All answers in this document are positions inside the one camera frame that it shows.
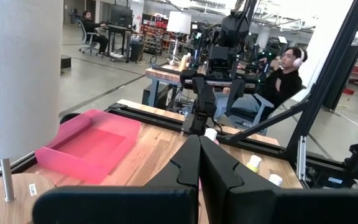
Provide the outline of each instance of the white lampshade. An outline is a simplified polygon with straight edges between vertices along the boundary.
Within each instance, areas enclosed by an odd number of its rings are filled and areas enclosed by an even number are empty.
[[[169,13],[167,31],[181,34],[190,34],[191,14],[171,11]]]
[[[0,0],[0,159],[58,131],[63,1]]]

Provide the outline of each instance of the round wooden base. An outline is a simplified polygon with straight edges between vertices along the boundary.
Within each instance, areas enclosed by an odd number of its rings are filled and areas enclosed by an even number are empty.
[[[55,188],[55,184],[38,174],[14,174],[12,179],[16,199],[5,202],[4,182],[0,178],[0,223],[31,223],[35,201],[46,191]]]

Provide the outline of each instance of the dark pants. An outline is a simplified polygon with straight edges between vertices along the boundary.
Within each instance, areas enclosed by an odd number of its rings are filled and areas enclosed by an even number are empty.
[[[100,44],[99,53],[105,53],[107,44],[109,43],[109,39],[103,35],[94,35],[92,38],[92,42],[96,42]]]

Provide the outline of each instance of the sticker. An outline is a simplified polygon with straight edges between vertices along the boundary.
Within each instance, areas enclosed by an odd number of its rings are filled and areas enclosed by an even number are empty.
[[[337,184],[341,184],[343,182],[343,180],[339,180],[339,179],[336,179],[336,178],[328,178],[328,181],[331,181],[331,182],[334,182],[334,183],[337,183]]]
[[[29,188],[30,188],[30,195],[31,197],[33,196],[36,196],[38,193],[37,193],[37,188],[35,186],[35,184],[30,184],[29,185]]]

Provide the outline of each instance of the trash can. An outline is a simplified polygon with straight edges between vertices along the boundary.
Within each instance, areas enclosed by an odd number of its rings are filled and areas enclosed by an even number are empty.
[[[133,62],[137,62],[142,59],[142,50],[144,43],[141,41],[131,42],[131,57],[129,58]]]

